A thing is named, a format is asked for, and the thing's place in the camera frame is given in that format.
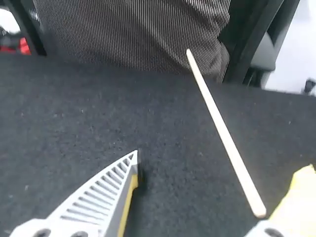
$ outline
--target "black felt surface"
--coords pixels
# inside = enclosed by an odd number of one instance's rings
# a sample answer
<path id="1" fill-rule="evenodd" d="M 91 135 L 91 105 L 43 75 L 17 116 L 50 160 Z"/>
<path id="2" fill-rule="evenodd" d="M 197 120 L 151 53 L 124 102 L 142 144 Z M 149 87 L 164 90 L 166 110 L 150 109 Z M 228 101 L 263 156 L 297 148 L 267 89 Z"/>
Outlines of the black felt surface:
<path id="1" fill-rule="evenodd" d="M 112 161 L 142 149 L 126 236 L 243 236 L 256 224 L 191 75 L 0 55 L 0 236 L 46 218 Z M 316 163 L 316 100 L 209 83 L 271 213 Z"/>

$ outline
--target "wooden dowel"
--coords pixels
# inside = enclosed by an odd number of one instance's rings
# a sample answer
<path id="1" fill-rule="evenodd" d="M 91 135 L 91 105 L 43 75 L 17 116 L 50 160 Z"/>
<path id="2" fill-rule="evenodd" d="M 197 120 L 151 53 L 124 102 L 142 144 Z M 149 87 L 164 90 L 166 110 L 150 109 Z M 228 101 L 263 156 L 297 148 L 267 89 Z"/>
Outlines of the wooden dowel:
<path id="1" fill-rule="evenodd" d="M 206 102 L 207 108 L 211 117 L 215 123 L 216 129 L 222 139 L 227 155 L 231 160 L 237 178 L 241 184 L 241 187 L 246 195 L 253 214 L 257 218 L 263 218 L 266 216 L 267 210 L 264 206 L 260 195 L 252 182 L 252 179 L 244 165 L 242 158 L 236 148 L 236 145 L 224 123 L 224 120 L 215 104 L 215 101 L 208 90 L 208 87 L 204 81 L 201 72 L 198 69 L 197 63 L 189 49 L 187 49 L 187 58 L 190 63 L 193 75 L 197 81 L 197 85 L 202 93 L 204 101 Z"/>

